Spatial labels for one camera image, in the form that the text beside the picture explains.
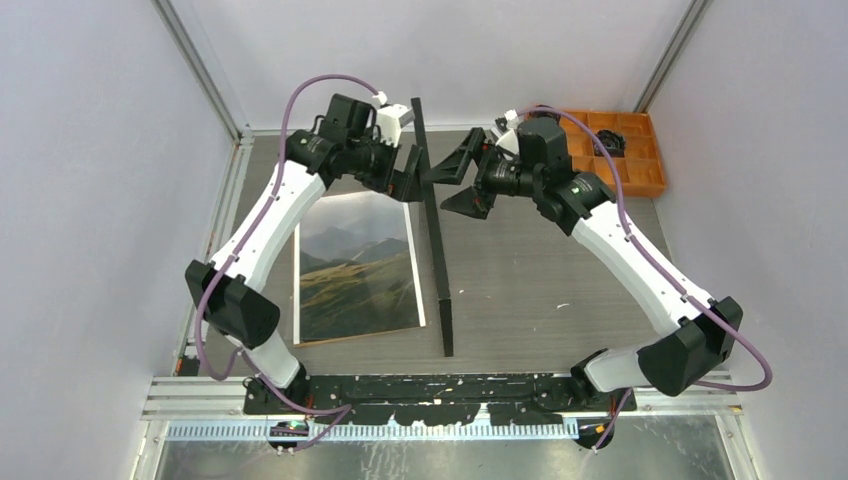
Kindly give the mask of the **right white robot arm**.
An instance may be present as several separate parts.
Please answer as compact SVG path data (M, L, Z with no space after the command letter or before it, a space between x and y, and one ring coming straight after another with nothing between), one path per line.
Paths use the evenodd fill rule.
M743 318L732 298L715 299L694 285L619 211L613 191L595 173L572 166L566 132L549 117L531 118L491 140L472 129L429 182L458 185L470 164L470 187L444 200L442 209L484 219L499 195L526 197L540 214L593 253L645 312L658 338L626 349L603 349L575 365L574 403L596 410L611 391L652 386L677 396L722 364Z

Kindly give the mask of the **wooden picture frame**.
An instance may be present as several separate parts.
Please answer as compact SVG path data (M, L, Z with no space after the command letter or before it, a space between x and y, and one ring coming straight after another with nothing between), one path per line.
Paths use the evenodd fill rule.
M430 169L430 156L421 99L413 97L411 106L414 114L415 145L421 150L417 170L421 177L423 206L437 295L442 350L443 355L450 358L455 355L452 299L435 189L431 182L423 179L424 174Z

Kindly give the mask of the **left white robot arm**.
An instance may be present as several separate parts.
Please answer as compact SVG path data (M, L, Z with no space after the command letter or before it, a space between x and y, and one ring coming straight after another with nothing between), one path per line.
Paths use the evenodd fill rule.
M185 279L196 307L196 325L208 324L242 349L270 383L268 400L280 412L298 412L307 398L304 368L278 332L280 309L263 296L271 267L308 210L346 175L400 202L421 198L411 150L398 170L403 129L414 108L390 104L383 93L371 102L335 94L311 129L282 142L281 162L233 236L206 262L192 261Z

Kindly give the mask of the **landscape photo print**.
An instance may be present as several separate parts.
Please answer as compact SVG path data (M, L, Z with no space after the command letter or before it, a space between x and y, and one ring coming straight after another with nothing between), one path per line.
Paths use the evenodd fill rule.
M370 191L325 196L293 239L295 345L425 327L409 204Z

